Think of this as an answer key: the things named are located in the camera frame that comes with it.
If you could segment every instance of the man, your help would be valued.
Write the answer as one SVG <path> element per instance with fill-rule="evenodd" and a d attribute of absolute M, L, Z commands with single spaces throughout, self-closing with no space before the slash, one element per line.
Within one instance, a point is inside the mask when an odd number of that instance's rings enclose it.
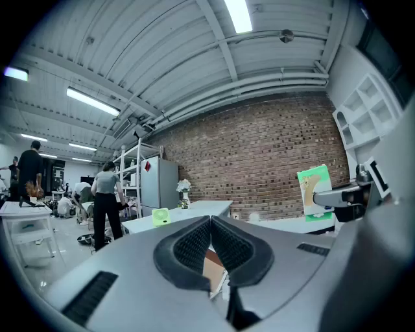
<path fill-rule="evenodd" d="M 17 168 L 18 168 L 18 157 L 13 158 L 13 163 L 10 166 L 4 166 L 0 168 L 0 171 L 3 169 L 9 169 L 10 170 L 10 183 L 12 183 L 13 180 L 17 180 Z"/>
<path fill-rule="evenodd" d="M 21 154 L 16 175 L 18 178 L 18 191 L 19 195 L 25 200 L 29 200 L 29 195 L 26 192 L 26 184 L 32 182 L 38 186 L 38 190 L 42 190 L 42 172 L 43 172 L 43 160 L 39 155 L 40 142 L 33 141 L 30 146 L 30 150 Z"/>
<path fill-rule="evenodd" d="M 68 194 L 64 193 L 64 196 L 58 203 L 58 214 L 61 218 L 71 218 L 70 209 L 73 207 L 71 200 L 68 198 Z"/>
<path fill-rule="evenodd" d="M 75 184 L 72 190 L 72 199 L 82 215 L 80 225 L 88 225 L 88 217 L 82 203 L 93 202 L 94 197 L 91 194 L 91 185 L 87 182 L 78 182 Z"/>

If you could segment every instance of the black shirt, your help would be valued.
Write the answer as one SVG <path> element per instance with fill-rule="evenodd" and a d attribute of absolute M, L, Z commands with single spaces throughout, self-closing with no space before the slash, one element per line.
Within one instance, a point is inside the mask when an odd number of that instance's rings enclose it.
<path fill-rule="evenodd" d="M 36 151 L 28 150 L 21 154 L 18 169 L 19 175 L 19 194 L 27 195 L 26 183 L 33 182 L 36 185 L 38 174 L 43 173 L 43 160 Z"/>
<path fill-rule="evenodd" d="M 8 169 L 10 169 L 10 182 L 11 182 L 12 180 L 17 179 L 17 178 L 16 178 L 16 169 L 17 169 L 17 166 L 15 166 L 14 164 L 11 164 L 11 165 L 8 167 Z"/>

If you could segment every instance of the person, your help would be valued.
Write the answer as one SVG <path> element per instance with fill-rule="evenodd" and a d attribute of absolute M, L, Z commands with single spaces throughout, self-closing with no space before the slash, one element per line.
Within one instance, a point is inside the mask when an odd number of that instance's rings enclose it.
<path fill-rule="evenodd" d="M 32 182 L 35 186 L 37 182 L 37 189 L 42 192 L 43 159 L 39 155 L 39 149 L 40 142 L 33 141 L 30 150 L 21 154 L 16 168 L 19 195 L 25 200 L 30 199 L 26 191 L 28 182 Z"/>
<path fill-rule="evenodd" d="M 10 170 L 10 183 L 12 183 L 13 180 L 17 180 L 17 168 L 18 168 L 18 157 L 13 158 L 13 163 L 10 166 L 4 166 L 0 168 L 0 171 L 3 169 L 9 169 Z"/>
<path fill-rule="evenodd" d="M 64 193 L 64 196 L 58 203 L 58 214 L 61 218 L 71 218 L 70 210 L 73 205 L 68 196 L 69 195 L 67 193 Z"/>
<path fill-rule="evenodd" d="M 107 214 L 110 221 L 114 239 L 116 240 L 123 236 L 114 187 L 117 188 L 122 206 L 125 206 L 125 199 L 119 177 L 114 173 L 114 170 L 115 165 L 112 161 L 106 163 L 102 172 L 95 177 L 91 188 L 92 194 L 95 195 L 93 229 L 96 251 L 104 246 L 105 214 Z"/>
<path fill-rule="evenodd" d="M 93 202 L 94 197 L 91 194 L 91 185 L 87 182 L 78 182 L 72 190 L 72 199 L 75 205 L 79 208 L 82 215 L 80 225 L 88 225 L 88 216 L 82 206 L 82 203 Z"/>

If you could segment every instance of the ceiling light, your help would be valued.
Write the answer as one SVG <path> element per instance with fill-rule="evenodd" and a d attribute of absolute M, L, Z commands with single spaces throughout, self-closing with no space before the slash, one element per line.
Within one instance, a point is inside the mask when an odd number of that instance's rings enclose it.
<path fill-rule="evenodd" d="M 252 31 L 251 19 L 245 0 L 225 0 L 237 34 Z"/>
<path fill-rule="evenodd" d="M 72 97 L 78 101 L 85 102 L 85 104 L 88 104 L 90 106 L 96 107 L 104 112 L 107 112 L 113 116 L 119 115 L 119 110 L 111 105 L 106 104 L 105 102 L 99 101 L 98 99 L 95 99 L 93 97 L 90 97 L 89 95 L 86 95 L 85 93 L 82 93 L 81 91 L 78 91 L 74 88 L 67 88 L 66 95 L 68 97 Z"/>
<path fill-rule="evenodd" d="M 91 151 L 96 151 L 96 148 L 90 148 L 90 147 L 84 147 L 83 145 L 77 145 L 77 144 L 72 144 L 70 143 L 69 145 L 71 145 L 71 147 L 75 147 L 75 148 L 84 148 L 86 150 L 91 150 Z"/>
<path fill-rule="evenodd" d="M 4 71 L 5 76 L 13 77 L 18 80 L 24 80 L 27 82 L 29 79 L 29 72 L 23 69 L 17 69 L 13 67 L 6 67 Z"/>
<path fill-rule="evenodd" d="M 41 156 L 43 157 L 48 157 L 48 158 L 57 158 L 58 156 L 51 156 L 50 154 L 44 154 L 44 153 L 39 153 Z"/>
<path fill-rule="evenodd" d="M 86 161 L 87 163 L 92 162 L 92 160 L 87 160 L 87 159 L 79 159 L 79 158 L 72 158 L 72 160 Z"/>
<path fill-rule="evenodd" d="M 37 139 L 38 141 L 47 142 L 47 139 L 45 139 L 45 138 L 36 137 L 36 136 L 30 136 L 30 135 L 26 135 L 26 134 L 21 134 L 21 135 L 22 135 L 24 138 Z"/>

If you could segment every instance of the white floor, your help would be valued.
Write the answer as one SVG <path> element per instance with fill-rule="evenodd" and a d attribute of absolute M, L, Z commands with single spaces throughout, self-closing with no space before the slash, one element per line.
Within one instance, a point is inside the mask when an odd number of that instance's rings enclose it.
<path fill-rule="evenodd" d="M 79 236 L 93 233 L 93 229 L 88 230 L 88 226 L 79 226 L 74 217 L 70 219 L 52 218 L 51 222 L 66 267 L 58 255 L 50 257 L 45 241 L 39 245 L 35 243 L 21 245 L 23 257 L 28 264 L 24 271 L 34 289 L 41 296 L 52 283 L 95 253 L 91 251 L 91 247 L 83 246 L 77 241 Z"/>

